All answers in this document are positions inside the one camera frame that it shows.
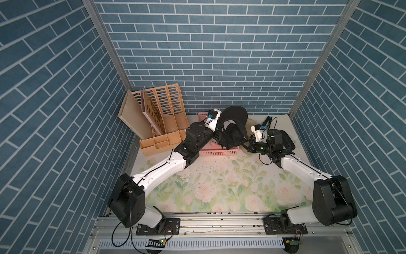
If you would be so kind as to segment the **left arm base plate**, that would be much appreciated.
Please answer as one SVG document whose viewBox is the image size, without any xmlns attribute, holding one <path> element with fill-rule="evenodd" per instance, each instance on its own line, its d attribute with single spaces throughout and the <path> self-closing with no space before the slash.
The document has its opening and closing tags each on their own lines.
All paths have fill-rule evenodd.
<svg viewBox="0 0 406 254">
<path fill-rule="evenodd" d="M 144 224 L 139 224 L 136 229 L 137 236 L 177 236 L 180 229 L 179 218 L 163 218 L 151 228 Z"/>
</svg>

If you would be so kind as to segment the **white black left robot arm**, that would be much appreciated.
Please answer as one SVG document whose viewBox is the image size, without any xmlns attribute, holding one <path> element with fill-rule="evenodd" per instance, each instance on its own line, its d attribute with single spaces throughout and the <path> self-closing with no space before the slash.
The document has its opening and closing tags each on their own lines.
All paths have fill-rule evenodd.
<svg viewBox="0 0 406 254">
<path fill-rule="evenodd" d="M 186 131 L 185 140 L 163 161 L 133 176 L 122 174 L 115 183 L 108 202 L 108 207 L 121 224 L 126 228 L 136 224 L 149 228 L 160 227 L 164 215 L 157 208 L 147 207 L 146 198 L 170 176 L 193 164 L 198 159 L 200 150 L 211 139 L 220 139 L 223 132 L 222 127 L 193 123 Z"/>
</svg>

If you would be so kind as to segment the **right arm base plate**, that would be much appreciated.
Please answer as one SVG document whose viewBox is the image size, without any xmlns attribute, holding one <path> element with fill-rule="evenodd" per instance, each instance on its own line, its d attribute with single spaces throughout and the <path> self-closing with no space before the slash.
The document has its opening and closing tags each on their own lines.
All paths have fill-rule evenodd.
<svg viewBox="0 0 406 254">
<path fill-rule="evenodd" d="M 308 230 L 305 224 L 292 224 L 288 219 L 267 217 L 263 219 L 265 233 L 267 235 L 306 235 Z"/>
</svg>

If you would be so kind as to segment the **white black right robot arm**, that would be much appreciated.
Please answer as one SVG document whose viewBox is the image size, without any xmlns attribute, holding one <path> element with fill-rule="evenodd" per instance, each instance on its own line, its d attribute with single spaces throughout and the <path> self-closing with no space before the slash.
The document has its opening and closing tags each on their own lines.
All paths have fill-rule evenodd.
<svg viewBox="0 0 406 254">
<path fill-rule="evenodd" d="M 283 230 L 306 223 L 350 225 L 357 217 L 357 208 L 349 183 L 341 175 L 333 176 L 308 165 L 295 156 L 294 142 L 282 130 L 268 130 L 265 137 L 243 139 L 241 145 L 251 153 L 268 156 L 272 163 L 284 169 L 313 190 L 311 205 L 294 207 L 280 212 Z"/>
</svg>

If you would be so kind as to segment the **black baseball cap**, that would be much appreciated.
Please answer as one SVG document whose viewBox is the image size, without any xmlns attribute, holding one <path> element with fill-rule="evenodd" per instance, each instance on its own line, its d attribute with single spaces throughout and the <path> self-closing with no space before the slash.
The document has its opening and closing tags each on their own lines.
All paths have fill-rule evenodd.
<svg viewBox="0 0 406 254">
<path fill-rule="evenodd" d="M 221 113 L 216 128 L 220 131 L 218 143 L 222 148 L 233 149 L 248 139 L 247 120 L 247 110 L 241 106 L 230 106 Z"/>
</svg>

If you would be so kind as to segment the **beige baseball cap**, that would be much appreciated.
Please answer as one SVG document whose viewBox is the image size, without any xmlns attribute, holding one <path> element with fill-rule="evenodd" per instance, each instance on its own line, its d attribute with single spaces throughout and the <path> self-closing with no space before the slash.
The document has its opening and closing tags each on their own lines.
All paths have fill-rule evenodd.
<svg viewBox="0 0 406 254">
<path fill-rule="evenodd" d="M 255 137 L 255 132 L 256 132 L 255 126 L 256 125 L 257 125 L 257 123 L 255 120 L 248 118 L 246 125 L 245 125 L 248 139 L 256 140 L 256 137 Z"/>
</svg>

